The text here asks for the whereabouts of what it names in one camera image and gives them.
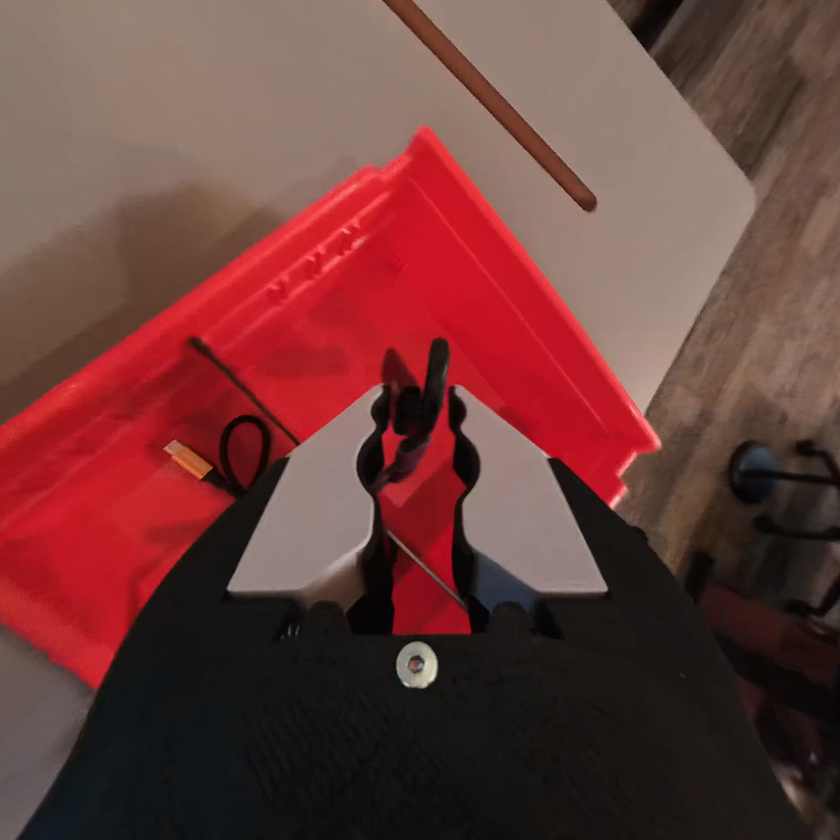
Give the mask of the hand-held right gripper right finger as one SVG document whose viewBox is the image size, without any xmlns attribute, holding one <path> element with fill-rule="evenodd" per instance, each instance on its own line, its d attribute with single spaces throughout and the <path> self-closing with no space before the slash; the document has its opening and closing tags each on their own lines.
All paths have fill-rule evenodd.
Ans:
<svg viewBox="0 0 840 840">
<path fill-rule="evenodd" d="M 449 387 L 449 428 L 464 485 L 451 564 L 470 632 L 514 605 L 537 631 L 559 634 L 548 603 L 602 600 L 608 586 L 553 460 L 461 385 Z"/>
</svg>

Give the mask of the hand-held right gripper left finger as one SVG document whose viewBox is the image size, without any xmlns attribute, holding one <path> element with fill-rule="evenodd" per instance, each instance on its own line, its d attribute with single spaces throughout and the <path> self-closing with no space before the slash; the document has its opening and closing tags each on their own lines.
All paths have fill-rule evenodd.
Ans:
<svg viewBox="0 0 840 840">
<path fill-rule="evenodd" d="M 391 634 L 394 560 L 377 492 L 391 392 L 375 385 L 285 459 L 227 593 L 335 603 L 355 632 Z"/>
</svg>

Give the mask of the red plastic bin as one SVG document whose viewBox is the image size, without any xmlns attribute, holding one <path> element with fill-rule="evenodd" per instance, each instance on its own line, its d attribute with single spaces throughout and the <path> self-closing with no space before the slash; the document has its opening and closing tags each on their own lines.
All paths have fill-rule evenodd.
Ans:
<svg viewBox="0 0 840 840">
<path fill-rule="evenodd" d="M 380 382 L 450 381 L 607 504 L 659 439 L 431 129 L 365 166 L 2 426 L 2 624 L 97 688 L 141 607 L 231 503 L 164 452 L 217 456 L 253 404 L 300 441 Z"/>
</svg>

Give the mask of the thin black stick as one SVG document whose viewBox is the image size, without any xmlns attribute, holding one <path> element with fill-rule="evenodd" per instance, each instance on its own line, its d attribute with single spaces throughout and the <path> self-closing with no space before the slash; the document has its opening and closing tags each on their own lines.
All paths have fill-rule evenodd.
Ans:
<svg viewBox="0 0 840 840">
<path fill-rule="evenodd" d="M 293 446 L 297 447 L 300 445 L 300 439 L 294 435 L 287 425 L 285 425 L 279 417 L 268 408 L 267 404 L 259 399 L 257 394 L 238 376 L 234 369 L 222 361 L 222 359 L 204 340 L 193 335 L 188 337 L 186 342 L 196 352 L 201 354 L 202 357 L 204 357 L 204 359 L 206 359 L 217 371 L 219 371 L 237 391 L 242 393 L 245 399 L 247 399 L 270 424 L 280 430 L 284 437 L 289 440 Z"/>
</svg>

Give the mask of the black chair base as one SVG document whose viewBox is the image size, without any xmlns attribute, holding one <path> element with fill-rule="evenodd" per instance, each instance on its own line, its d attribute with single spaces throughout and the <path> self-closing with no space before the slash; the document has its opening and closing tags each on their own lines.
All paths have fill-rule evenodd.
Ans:
<svg viewBox="0 0 840 840">
<path fill-rule="evenodd" d="M 758 442 L 746 441 L 732 453 L 728 463 L 728 488 L 741 503 L 758 506 L 767 501 L 779 485 L 797 485 L 839 490 L 839 465 L 834 456 L 815 440 L 803 439 L 794 444 L 794 453 L 802 458 L 819 461 L 822 474 L 790 472 L 782 468 L 773 450 Z M 778 538 L 825 543 L 839 542 L 839 527 L 822 531 L 787 527 L 768 516 L 753 520 L 759 532 Z"/>
</svg>

